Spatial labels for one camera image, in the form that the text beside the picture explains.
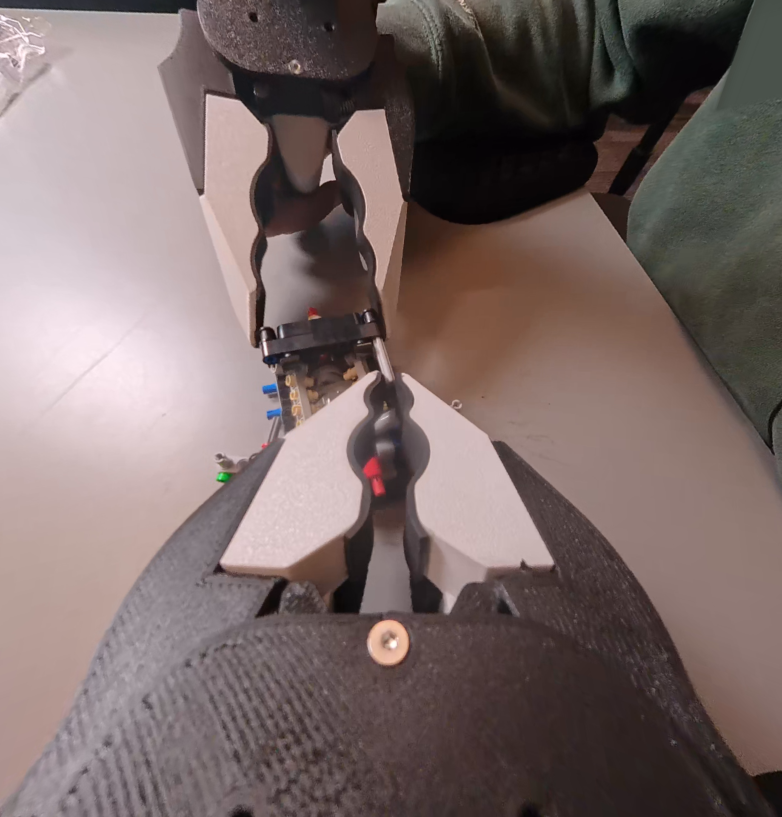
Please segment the grey lego axle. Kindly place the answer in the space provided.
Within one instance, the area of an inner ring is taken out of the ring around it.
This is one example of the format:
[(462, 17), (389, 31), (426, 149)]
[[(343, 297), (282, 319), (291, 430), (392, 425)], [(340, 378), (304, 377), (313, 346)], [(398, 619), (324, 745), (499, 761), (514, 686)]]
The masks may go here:
[(389, 390), (395, 391), (397, 388), (397, 371), (391, 362), (384, 339), (379, 336), (374, 337), (372, 339), (372, 346), (383, 382)]

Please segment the person's right hand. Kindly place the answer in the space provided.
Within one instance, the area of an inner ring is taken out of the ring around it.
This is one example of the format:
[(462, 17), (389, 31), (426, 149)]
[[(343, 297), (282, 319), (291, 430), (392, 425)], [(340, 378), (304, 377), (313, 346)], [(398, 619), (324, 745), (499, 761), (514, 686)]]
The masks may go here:
[(272, 211), (264, 222), (264, 233), (272, 238), (310, 230), (341, 203), (340, 188), (336, 180), (327, 181), (309, 193), (299, 192), (288, 182), (276, 182)]

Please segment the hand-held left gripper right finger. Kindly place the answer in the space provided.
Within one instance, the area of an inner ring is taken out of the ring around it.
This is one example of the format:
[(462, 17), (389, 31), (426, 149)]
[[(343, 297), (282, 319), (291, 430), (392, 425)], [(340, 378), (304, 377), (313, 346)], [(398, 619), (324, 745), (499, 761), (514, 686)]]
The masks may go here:
[(408, 482), (403, 545), (417, 612), (449, 613), (466, 586), (555, 567), (493, 441), (411, 375), (396, 380)]

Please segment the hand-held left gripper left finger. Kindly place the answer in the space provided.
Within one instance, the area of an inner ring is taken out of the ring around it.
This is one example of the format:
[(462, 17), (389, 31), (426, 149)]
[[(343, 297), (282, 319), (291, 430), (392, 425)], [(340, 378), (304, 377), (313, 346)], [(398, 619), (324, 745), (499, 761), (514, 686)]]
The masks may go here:
[(361, 608), (372, 490), (357, 442), (382, 383), (367, 374), (258, 458), (266, 471), (220, 557), (225, 574), (308, 582), (334, 609)]

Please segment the clear plastic bag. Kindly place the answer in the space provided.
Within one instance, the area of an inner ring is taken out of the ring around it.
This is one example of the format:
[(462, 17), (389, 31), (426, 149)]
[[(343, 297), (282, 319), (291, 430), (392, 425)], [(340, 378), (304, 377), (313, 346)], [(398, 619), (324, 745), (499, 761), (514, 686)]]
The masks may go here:
[(0, 11), (0, 119), (50, 64), (49, 26), (24, 11)]

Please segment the person's green clothed torso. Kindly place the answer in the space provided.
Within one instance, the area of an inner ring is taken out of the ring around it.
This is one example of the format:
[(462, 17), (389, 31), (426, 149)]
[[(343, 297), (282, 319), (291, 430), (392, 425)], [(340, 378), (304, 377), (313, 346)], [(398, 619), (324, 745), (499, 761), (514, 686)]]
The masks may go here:
[(628, 245), (782, 484), (782, 97), (725, 106), (723, 85), (641, 183)]

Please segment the lego car chassis model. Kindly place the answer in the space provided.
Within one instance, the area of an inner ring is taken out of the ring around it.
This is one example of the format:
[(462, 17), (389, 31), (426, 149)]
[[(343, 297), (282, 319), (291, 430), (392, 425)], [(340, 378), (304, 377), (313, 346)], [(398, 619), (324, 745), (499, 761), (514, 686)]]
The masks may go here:
[(376, 406), (373, 431), (367, 433), (367, 442), (357, 444), (357, 462), (373, 496), (385, 501), (402, 484), (402, 432), (397, 397), (383, 382), (373, 354), (372, 339), (377, 336), (380, 322), (373, 309), (325, 318), (309, 308), (306, 320), (263, 327), (259, 347), (274, 380), (262, 391), (275, 405), (267, 412), (271, 426), (262, 449), (322, 412), (364, 377), (379, 373), (379, 392), (371, 399)]

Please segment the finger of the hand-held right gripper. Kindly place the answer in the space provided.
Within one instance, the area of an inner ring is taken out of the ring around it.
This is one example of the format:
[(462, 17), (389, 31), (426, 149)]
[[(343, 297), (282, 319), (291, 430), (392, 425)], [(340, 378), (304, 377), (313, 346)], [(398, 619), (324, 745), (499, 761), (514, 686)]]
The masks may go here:
[(233, 312), (256, 348), (266, 293), (267, 236), (255, 189), (273, 158), (274, 137), (238, 99), (205, 95), (204, 189), (199, 199)]
[(394, 326), (402, 274), (407, 202), (383, 109), (355, 112), (332, 134), (332, 164), (354, 216), (357, 252), (383, 338)]

